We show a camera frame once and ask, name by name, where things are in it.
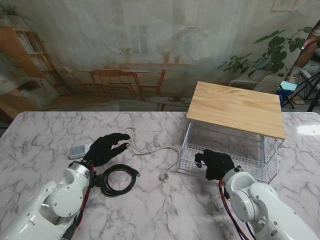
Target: robotic arm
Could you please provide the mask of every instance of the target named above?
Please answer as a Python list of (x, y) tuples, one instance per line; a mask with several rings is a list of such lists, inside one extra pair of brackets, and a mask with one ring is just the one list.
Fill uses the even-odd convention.
[[(201, 161), (207, 165), (206, 178), (220, 180), (225, 186), (225, 195), (229, 195), (235, 215), (242, 222), (251, 224), (255, 239), (319, 240), (297, 213), (279, 199), (275, 189), (257, 182), (240, 166), (235, 167), (228, 154), (206, 149), (195, 156), (198, 167), (201, 167)], [(220, 192), (226, 204), (222, 187)]]
[(129, 143), (113, 149), (112, 146), (129, 139), (129, 135), (121, 133), (99, 137), (81, 162), (74, 161), (64, 170), (59, 183), (52, 180), (40, 187), (2, 232), (0, 240), (71, 239), (93, 187), (94, 167), (106, 164), (126, 150)]

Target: picture frame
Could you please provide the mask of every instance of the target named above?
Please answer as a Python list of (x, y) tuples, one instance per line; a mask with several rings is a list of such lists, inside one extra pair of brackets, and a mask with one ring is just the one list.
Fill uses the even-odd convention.
[(298, 0), (274, 0), (271, 12), (290, 13), (295, 9)]

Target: black cable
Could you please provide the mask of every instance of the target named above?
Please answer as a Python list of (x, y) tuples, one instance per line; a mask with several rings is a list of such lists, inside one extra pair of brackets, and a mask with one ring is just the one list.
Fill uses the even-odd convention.
[[(220, 179), (219, 181), (219, 192), (220, 192), (220, 195), (221, 195), (221, 198), (222, 198), (222, 203), (223, 203), (223, 206), (226, 210), (226, 212), (228, 213), (229, 217), (231, 218), (232, 222), (233, 222), (233, 225), (237, 231), (237, 233), (239, 234), (240, 238), (243, 240), (243, 238), (245, 240), (249, 240), (248, 237), (243, 233), (243, 231), (240, 229), (238, 223), (236, 222), (236, 220), (234, 219), (234, 217), (232, 216), (231, 212), (228, 210), (228, 207), (227, 207), (227, 203), (226, 203), (226, 200), (225, 200), (225, 196), (224, 196), (224, 193), (223, 193), (223, 190), (222, 190), (222, 179)], [(256, 240), (256, 238), (254, 237), (253, 233), (251, 232), (251, 230), (249, 230), (251, 235), (253, 236), (254, 240)]]
[[(115, 190), (108, 183), (109, 175), (116, 171), (124, 171), (131, 176), (131, 182), (123, 190)], [(103, 174), (95, 175), (94, 183), (95, 183), (95, 186), (101, 189), (102, 194), (105, 195), (106, 197), (117, 197), (117, 196), (126, 194), (134, 187), (137, 176), (140, 177), (140, 173), (134, 168), (124, 164), (116, 164), (109, 167), (107, 170), (105, 170)]]
[(93, 165), (88, 165), (88, 166), (91, 168), (91, 169), (89, 169), (90, 170), (89, 184), (88, 184), (88, 188), (86, 190), (86, 193), (85, 193), (85, 196), (83, 199), (83, 203), (82, 203), (80, 212), (76, 217), (74, 217), (73, 224), (71, 224), (68, 227), (68, 229), (65, 231), (65, 233), (63, 234), (63, 236), (61, 238), (62, 240), (70, 240), (73, 237), (73, 235), (75, 234), (76, 229), (79, 227), (79, 225), (81, 223), (81, 220), (82, 220), (82, 217), (84, 214), (84, 210), (85, 210), (85, 206), (87, 204), (88, 197), (90, 194), (90, 190), (94, 186), (94, 167), (93, 167)]
[(251, 236), (253, 237), (253, 239), (256, 240), (255, 235), (253, 234), (253, 232), (251, 231), (251, 229), (250, 229), (250, 227), (249, 227), (249, 224), (246, 222), (245, 225), (246, 225), (246, 227), (248, 228), (248, 230), (249, 230)]
[(89, 177), (89, 184), (88, 184), (88, 188), (86, 190), (86, 193), (85, 193), (85, 196), (84, 196), (84, 199), (83, 199), (83, 206), (81, 206), (81, 210), (74, 222), (74, 224), (76, 225), (76, 227), (78, 227), (80, 225), (80, 222), (82, 220), (82, 216), (84, 214), (84, 211), (85, 211), (85, 207), (86, 207), (86, 204), (87, 204), (87, 201), (88, 201), (88, 198), (89, 198), (89, 194), (90, 194), (90, 190), (91, 188), (94, 187), (94, 167), (92, 164), (88, 165), (91, 169), (90, 169), (90, 177)]

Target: red cable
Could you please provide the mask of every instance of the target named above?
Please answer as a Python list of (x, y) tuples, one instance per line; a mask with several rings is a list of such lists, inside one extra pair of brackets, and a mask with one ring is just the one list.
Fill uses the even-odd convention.
[[(95, 168), (94, 168), (94, 165), (91, 164), (91, 167), (92, 167), (92, 175), (94, 175), (94, 169), (95, 169)], [(88, 188), (86, 189), (85, 194), (84, 194), (84, 197), (83, 197), (83, 201), (82, 201), (82, 205), (81, 205), (81, 211), (84, 211), (84, 210), (85, 210), (85, 199), (86, 199), (86, 196), (87, 196), (87, 193), (88, 193), (88, 189), (89, 189), (89, 186), (88, 186)], [(83, 217), (83, 215), (81, 216), (80, 222), (79, 222), (79, 224), (76, 226), (76, 228), (78, 228), (78, 227), (80, 226), (81, 221), (82, 221), (82, 217)]]
[[(225, 195), (224, 195), (224, 193), (223, 193), (223, 191), (222, 191), (222, 180), (223, 180), (223, 178), (221, 178), (221, 180), (220, 180), (220, 182), (219, 182), (219, 188), (221, 189), (222, 201), (224, 202), (227, 211), (230, 213), (231, 219), (233, 219), (234, 221), (236, 221), (235, 218), (233, 217), (233, 215), (232, 215), (229, 207), (228, 207), (228, 204), (227, 204), (226, 199), (225, 199)], [(239, 227), (238, 223), (236, 222), (235, 224), (236, 224), (236, 226), (238, 227), (240, 234), (245, 238), (245, 240), (250, 240), (250, 239), (245, 235), (245, 233), (241, 230), (241, 228)]]

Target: white power strip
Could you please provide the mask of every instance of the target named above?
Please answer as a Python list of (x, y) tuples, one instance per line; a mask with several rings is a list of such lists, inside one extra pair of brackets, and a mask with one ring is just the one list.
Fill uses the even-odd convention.
[(91, 145), (92, 143), (70, 147), (68, 151), (69, 159), (73, 160), (83, 158), (89, 151)]

